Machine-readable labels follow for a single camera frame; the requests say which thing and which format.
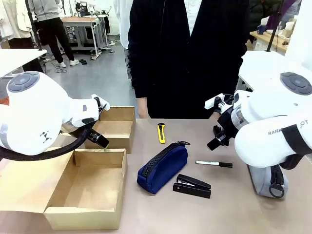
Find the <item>person's right hand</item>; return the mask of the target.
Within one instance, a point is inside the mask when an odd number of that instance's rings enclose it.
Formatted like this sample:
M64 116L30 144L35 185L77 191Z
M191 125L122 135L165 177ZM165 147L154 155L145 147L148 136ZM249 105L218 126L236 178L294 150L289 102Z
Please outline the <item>person's right hand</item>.
M140 118L150 118L148 113L147 98L137 98L138 115Z

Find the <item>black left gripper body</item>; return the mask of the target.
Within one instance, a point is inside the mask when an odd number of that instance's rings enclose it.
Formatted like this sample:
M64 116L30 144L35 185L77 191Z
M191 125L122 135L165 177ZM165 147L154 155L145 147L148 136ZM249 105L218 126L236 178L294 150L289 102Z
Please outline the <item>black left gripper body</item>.
M84 129L84 140L89 140L91 142L97 142L99 139L99 133L92 128Z

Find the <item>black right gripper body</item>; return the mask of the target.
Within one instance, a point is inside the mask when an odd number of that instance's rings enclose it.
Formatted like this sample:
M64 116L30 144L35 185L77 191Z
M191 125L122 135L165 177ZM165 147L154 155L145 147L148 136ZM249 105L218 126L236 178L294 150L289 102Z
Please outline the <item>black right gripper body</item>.
M219 145L229 146L230 139L236 137L239 130L239 124L237 120L238 110L238 107L234 108L233 106L227 107L227 109L221 109L221 116L217 122L222 127L222 130L216 135L216 139Z

